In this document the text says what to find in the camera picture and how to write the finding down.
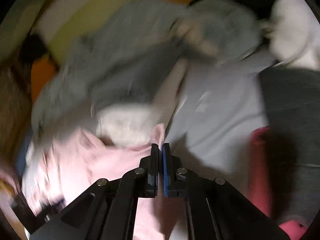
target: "black cloth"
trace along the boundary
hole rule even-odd
[[[272,217],[309,226],[320,208],[320,73],[269,67],[259,80],[271,127]]]

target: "silver screw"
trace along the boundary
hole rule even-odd
[[[98,184],[98,186],[104,186],[104,185],[106,185],[107,184],[107,180],[106,179],[98,179],[97,180],[97,184]]]
[[[183,175],[183,174],[186,174],[187,173],[187,169],[186,168],[179,168],[177,169],[177,173]]]
[[[144,168],[136,168],[136,169],[134,170],[134,172],[135,172],[136,174],[143,174],[143,173],[144,173]]]
[[[224,178],[221,178],[221,177],[216,178],[214,181],[219,185],[223,185],[226,182],[226,180]]]

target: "red cloth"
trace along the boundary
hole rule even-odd
[[[266,142],[263,135],[269,128],[255,130],[250,137],[250,164],[249,164],[249,200],[262,213],[270,217],[272,207],[272,192],[268,178],[266,161]],[[307,228],[297,221],[290,220],[279,226],[288,234],[291,240],[299,240]]]

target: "pink shirt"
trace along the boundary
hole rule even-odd
[[[40,203],[54,204],[65,199],[68,205],[97,179],[119,179],[138,167],[140,159],[150,155],[151,143],[161,148],[163,141],[162,124],[154,128],[150,143],[140,147],[105,146],[93,134],[83,130],[76,131],[63,144],[54,141],[39,162],[34,194],[28,199],[28,204],[35,214],[41,211]],[[164,203],[168,201],[169,205],[174,205],[177,200],[165,200],[161,196],[139,199],[133,239],[165,238],[162,209],[168,208]]]

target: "blue fabric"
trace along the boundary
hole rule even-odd
[[[28,146],[29,146],[31,139],[32,139],[32,135],[33,135],[33,132],[32,132],[32,128],[30,126],[28,128],[28,130],[26,131],[25,138],[21,144],[19,153],[18,153],[16,161],[15,161],[16,171],[20,177],[23,176],[24,170],[26,168],[26,154],[28,151]]]

